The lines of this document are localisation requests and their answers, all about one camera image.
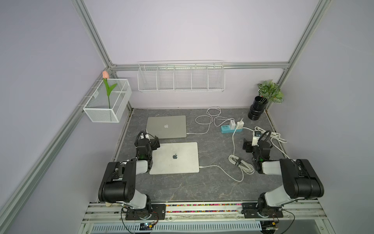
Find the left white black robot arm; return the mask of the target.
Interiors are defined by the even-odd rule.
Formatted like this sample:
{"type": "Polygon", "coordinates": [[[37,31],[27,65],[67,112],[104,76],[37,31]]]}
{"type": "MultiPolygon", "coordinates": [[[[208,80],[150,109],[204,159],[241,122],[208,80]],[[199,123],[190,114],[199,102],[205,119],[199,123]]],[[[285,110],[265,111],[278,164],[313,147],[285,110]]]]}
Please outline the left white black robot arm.
{"type": "Polygon", "coordinates": [[[136,190],[136,176],[150,172],[153,167],[153,151],[160,147],[160,142],[157,136],[140,131],[134,146],[133,159],[107,164],[99,186],[98,200],[121,204],[127,213],[134,212],[139,219],[148,219],[157,212],[152,208],[150,197],[136,190]]]}

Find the white charger brick laptop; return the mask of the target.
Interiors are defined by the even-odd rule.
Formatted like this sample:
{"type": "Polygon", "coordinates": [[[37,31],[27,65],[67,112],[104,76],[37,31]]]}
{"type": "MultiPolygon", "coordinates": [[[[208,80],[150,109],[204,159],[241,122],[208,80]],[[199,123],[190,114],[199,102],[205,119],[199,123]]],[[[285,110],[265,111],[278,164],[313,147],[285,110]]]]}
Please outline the white charger brick laptop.
{"type": "Polygon", "coordinates": [[[235,130],[235,128],[236,128],[235,119],[230,120],[229,126],[230,126],[230,130],[235,130]]]}
{"type": "Polygon", "coordinates": [[[241,119],[240,121],[238,121],[237,123],[236,123],[236,131],[239,131],[239,130],[241,130],[241,129],[243,129],[243,126],[244,126],[244,121],[243,121],[243,119],[241,119]]]}

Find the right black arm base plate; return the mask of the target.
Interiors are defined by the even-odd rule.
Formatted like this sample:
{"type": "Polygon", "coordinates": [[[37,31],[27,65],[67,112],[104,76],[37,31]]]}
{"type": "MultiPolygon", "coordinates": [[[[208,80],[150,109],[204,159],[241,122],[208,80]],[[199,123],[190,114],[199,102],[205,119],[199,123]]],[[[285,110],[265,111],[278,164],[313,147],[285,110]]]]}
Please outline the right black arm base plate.
{"type": "Polygon", "coordinates": [[[259,208],[256,202],[242,203],[241,214],[244,218],[282,218],[283,213],[280,207],[259,208]]]}

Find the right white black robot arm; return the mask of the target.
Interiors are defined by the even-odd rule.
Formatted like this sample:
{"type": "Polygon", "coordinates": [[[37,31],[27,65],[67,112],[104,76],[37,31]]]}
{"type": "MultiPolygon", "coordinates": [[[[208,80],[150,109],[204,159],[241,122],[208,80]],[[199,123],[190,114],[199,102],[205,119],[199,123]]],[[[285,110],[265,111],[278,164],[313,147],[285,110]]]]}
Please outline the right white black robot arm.
{"type": "Polygon", "coordinates": [[[321,198],[324,187],[309,160],[279,159],[271,160],[271,131],[253,132],[252,141],[243,140],[243,150],[252,154],[254,170],[259,174],[282,177],[282,185],[260,194],[256,203],[243,203],[242,213],[250,217],[283,217],[283,205],[297,200],[321,198]]]}

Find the teal power strip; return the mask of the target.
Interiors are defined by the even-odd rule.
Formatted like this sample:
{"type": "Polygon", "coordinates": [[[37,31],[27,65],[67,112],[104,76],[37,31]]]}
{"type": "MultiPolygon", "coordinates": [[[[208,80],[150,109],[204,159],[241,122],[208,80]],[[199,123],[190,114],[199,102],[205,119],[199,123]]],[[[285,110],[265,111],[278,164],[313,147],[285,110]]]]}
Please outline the teal power strip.
{"type": "Polygon", "coordinates": [[[241,132],[243,130],[243,128],[238,128],[238,129],[231,129],[231,127],[229,125],[222,125],[221,126],[221,133],[222,134],[232,134],[234,132],[241,132]]]}

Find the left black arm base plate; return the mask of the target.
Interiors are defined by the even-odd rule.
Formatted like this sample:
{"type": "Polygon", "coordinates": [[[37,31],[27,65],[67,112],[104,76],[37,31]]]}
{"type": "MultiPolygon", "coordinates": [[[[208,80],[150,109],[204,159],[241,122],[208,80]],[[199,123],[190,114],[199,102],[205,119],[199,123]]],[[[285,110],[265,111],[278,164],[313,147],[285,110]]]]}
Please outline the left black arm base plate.
{"type": "Polygon", "coordinates": [[[152,204],[146,206],[145,209],[126,211],[125,220],[164,220],[166,216],[166,205],[152,204]]]}

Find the white charger brick front laptop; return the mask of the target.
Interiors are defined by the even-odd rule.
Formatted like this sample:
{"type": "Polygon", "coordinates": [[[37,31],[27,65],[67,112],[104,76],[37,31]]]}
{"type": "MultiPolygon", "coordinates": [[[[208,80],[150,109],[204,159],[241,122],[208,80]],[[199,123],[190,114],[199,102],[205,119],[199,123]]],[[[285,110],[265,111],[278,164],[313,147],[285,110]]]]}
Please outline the white charger brick front laptop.
{"type": "Polygon", "coordinates": [[[238,121],[237,123],[236,123],[236,131],[239,131],[239,130],[241,130],[241,129],[243,129],[243,126],[244,126],[244,121],[243,121],[243,119],[241,119],[240,121],[238,121]]]}

